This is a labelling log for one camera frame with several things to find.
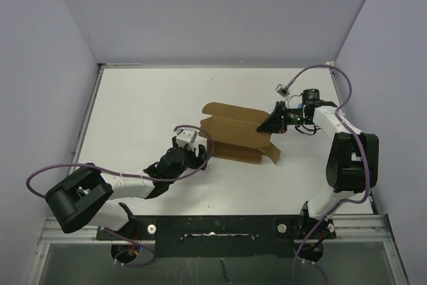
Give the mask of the brown cardboard box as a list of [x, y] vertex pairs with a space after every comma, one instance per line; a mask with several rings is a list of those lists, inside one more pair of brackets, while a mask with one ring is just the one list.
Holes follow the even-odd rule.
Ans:
[[206, 104], [208, 115], [200, 121], [199, 135], [207, 139], [213, 157], [249, 164], [260, 164], [264, 156], [278, 163], [281, 151], [271, 142], [269, 133], [257, 131], [269, 113], [218, 102]]

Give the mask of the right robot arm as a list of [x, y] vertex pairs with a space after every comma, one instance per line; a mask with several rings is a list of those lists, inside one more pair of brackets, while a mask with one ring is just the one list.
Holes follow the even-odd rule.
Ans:
[[290, 108], [290, 90], [281, 85], [273, 112], [258, 126], [260, 133], [285, 133], [289, 126], [306, 135], [323, 131], [331, 141], [326, 164], [326, 185], [304, 203], [296, 228], [304, 237], [319, 232], [321, 220], [327, 220], [344, 203], [361, 204], [378, 181], [379, 138], [366, 133], [345, 118], [342, 108], [320, 98], [318, 89], [305, 89], [299, 96], [301, 107]]

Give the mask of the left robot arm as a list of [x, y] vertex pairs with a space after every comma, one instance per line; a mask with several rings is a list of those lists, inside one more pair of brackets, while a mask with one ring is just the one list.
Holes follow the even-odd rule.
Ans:
[[92, 168], [79, 168], [52, 187], [44, 196], [64, 233], [82, 227], [98, 226], [112, 230], [121, 239], [134, 235], [139, 227], [136, 216], [122, 201], [124, 198], [154, 199], [169, 190], [174, 179], [186, 170], [204, 170], [208, 152], [178, 137], [172, 147], [145, 168], [145, 178], [124, 178]]

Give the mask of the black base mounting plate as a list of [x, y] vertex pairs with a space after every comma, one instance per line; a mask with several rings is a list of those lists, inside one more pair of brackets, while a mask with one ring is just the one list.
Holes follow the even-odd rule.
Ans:
[[137, 216], [139, 226], [125, 232], [153, 242], [159, 258], [291, 258], [307, 238], [304, 252], [323, 254], [323, 241], [336, 238], [332, 220], [318, 223], [299, 215]]

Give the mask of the aluminium table frame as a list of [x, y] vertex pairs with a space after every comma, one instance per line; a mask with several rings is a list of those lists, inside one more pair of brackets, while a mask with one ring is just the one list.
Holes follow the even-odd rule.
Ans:
[[[75, 162], [93, 162], [116, 172], [139, 172], [166, 144], [172, 128], [197, 125], [205, 104], [216, 101], [269, 110], [278, 100], [274, 88], [292, 91], [317, 87], [340, 101], [334, 76], [326, 68], [291, 67], [147, 67], [104, 65], [82, 125]], [[289, 132], [273, 137], [281, 149], [277, 164], [249, 165], [216, 159], [206, 174], [185, 179], [153, 201], [129, 199], [139, 214], [294, 214], [324, 185], [327, 139]], [[344, 204], [335, 215], [338, 237], [354, 251], [328, 252], [326, 270], [299, 265], [299, 284], [406, 284], [392, 230], [373, 203]]]

